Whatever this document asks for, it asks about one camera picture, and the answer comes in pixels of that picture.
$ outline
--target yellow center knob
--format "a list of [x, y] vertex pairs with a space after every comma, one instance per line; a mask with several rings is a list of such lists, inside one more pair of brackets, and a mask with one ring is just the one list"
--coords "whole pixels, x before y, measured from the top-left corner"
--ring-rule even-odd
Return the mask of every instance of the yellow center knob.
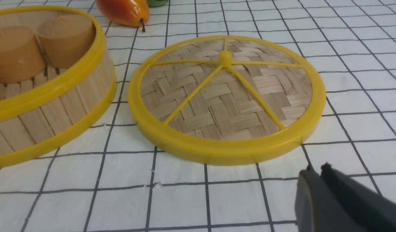
[[232, 53], [230, 51], [221, 51], [219, 54], [219, 62], [224, 68], [232, 66]]

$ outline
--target pear stem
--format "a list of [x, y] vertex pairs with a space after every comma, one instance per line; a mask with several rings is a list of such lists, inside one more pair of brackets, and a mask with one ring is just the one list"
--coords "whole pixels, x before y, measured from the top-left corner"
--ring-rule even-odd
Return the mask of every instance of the pear stem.
[[142, 23], [142, 32], [145, 32], [145, 24], [143, 22], [143, 19], [140, 19], [139, 22]]

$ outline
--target yellow plastic spoke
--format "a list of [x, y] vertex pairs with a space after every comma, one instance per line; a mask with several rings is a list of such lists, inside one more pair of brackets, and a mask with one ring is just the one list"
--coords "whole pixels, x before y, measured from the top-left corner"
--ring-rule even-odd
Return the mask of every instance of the yellow plastic spoke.
[[271, 108], [267, 105], [267, 103], [262, 99], [261, 95], [255, 90], [254, 87], [239, 73], [237, 72], [233, 67], [228, 68], [229, 71], [231, 71], [239, 81], [241, 81], [242, 85], [244, 85], [253, 95], [254, 97], [258, 100], [258, 102], [261, 104], [261, 106], [264, 108], [264, 110], [268, 113], [268, 115], [271, 117], [271, 119], [276, 123], [278, 128], [280, 130], [285, 129], [285, 126], [282, 125], [281, 121], [276, 117], [275, 113], [271, 110]]
[[178, 60], [168, 60], [161, 62], [154, 62], [152, 65], [164, 65], [172, 63], [208, 63], [208, 64], [219, 64], [218, 61], [204, 60], [204, 59], [178, 59]]
[[228, 37], [225, 37], [224, 40], [224, 51], [228, 51]]
[[275, 65], [275, 66], [287, 66], [287, 67], [295, 67], [295, 68], [304, 68], [304, 66], [295, 63], [280, 63], [280, 62], [256, 62], [256, 61], [234, 61], [232, 65]]
[[168, 118], [164, 121], [165, 125], [168, 125], [168, 123], [176, 116], [177, 113], [179, 113], [180, 110], [182, 110], [183, 107], [186, 106], [186, 104], [195, 96], [195, 94], [200, 91], [217, 73], [223, 68], [222, 65], [218, 66], [217, 69], [215, 69], [207, 78], [205, 78], [179, 105], [176, 107], [176, 109], [168, 116]]

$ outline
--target toy bamboo basket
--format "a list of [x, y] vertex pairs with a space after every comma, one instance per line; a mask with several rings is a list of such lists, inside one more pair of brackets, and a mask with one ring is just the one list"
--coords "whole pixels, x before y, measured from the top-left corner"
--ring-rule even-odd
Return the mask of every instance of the toy bamboo basket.
[[0, 10], [0, 168], [90, 128], [116, 93], [102, 27], [63, 6]]
[[129, 105], [155, 145], [186, 160], [244, 165], [304, 142], [325, 106], [314, 67], [295, 52], [242, 36], [163, 49], [130, 81]]

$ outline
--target grid tablecloth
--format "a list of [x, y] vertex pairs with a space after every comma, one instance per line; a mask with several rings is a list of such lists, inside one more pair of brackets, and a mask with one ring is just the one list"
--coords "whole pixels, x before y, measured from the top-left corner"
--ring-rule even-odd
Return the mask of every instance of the grid tablecloth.
[[[119, 87], [101, 120], [57, 151], [0, 170], [0, 232], [295, 232], [298, 172], [334, 168], [396, 202], [396, 0], [171, 0], [142, 33], [93, 0], [0, 0], [0, 9], [66, 5], [103, 26]], [[327, 103], [289, 154], [217, 167], [173, 157], [138, 131], [127, 104], [134, 71], [158, 50], [207, 35], [282, 44], [320, 72]]]

